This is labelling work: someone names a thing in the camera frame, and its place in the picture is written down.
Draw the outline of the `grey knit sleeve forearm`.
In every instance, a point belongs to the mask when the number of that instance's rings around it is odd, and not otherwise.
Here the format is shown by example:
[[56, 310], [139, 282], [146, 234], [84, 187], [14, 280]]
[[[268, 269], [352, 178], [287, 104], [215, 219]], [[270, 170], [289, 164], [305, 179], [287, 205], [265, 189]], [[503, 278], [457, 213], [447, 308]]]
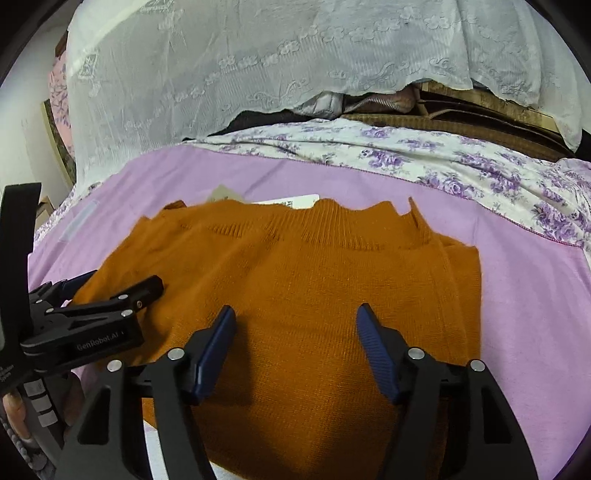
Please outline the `grey knit sleeve forearm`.
[[55, 466], [47, 455], [40, 448], [35, 448], [27, 441], [23, 441], [12, 430], [6, 419], [1, 418], [1, 425], [26, 465], [37, 477], [41, 480], [53, 480], [55, 478]]

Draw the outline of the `left hand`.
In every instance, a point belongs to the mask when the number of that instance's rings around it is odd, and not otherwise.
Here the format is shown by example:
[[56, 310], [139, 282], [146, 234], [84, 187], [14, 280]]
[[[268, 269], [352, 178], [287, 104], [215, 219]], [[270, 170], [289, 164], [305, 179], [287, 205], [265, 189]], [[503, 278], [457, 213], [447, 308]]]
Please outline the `left hand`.
[[[67, 425], [64, 436], [67, 436], [71, 427], [75, 424], [82, 407], [85, 395], [78, 376], [70, 372], [68, 374], [68, 388], [63, 396], [62, 418]], [[2, 403], [8, 422], [21, 440], [30, 440], [32, 434], [26, 424], [26, 406], [22, 396], [17, 390], [13, 390], [2, 397]]]

